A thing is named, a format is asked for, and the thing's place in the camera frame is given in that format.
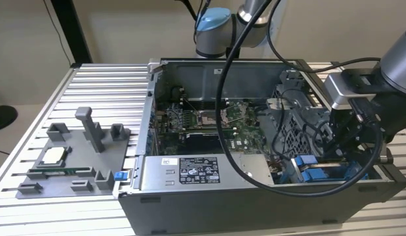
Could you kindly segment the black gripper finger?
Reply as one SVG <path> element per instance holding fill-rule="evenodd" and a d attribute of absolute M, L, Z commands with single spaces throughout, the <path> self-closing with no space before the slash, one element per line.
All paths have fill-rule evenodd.
<path fill-rule="evenodd" d="M 331 139 L 327 141 L 327 143 L 323 146 L 323 157 L 325 159 L 331 159 L 335 156 L 335 151 L 340 146 L 341 138 L 344 134 L 344 125 L 347 122 L 347 114 L 348 112 L 345 110 L 331 110 L 329 114 L 329 122 L 328 126 L 331 128 Z"/>
<path fill-rule="evenodd" d="M 351 116 L 347 124 L 341 128 L 340 139 L 339 139 L 339 147 L 343 153 L 343 156 L 348 156 L 349 153 L 355 152 L 359 148 L 361 132 L 364 128 L 364 124 L 357 121 L 357 119 Z"/>

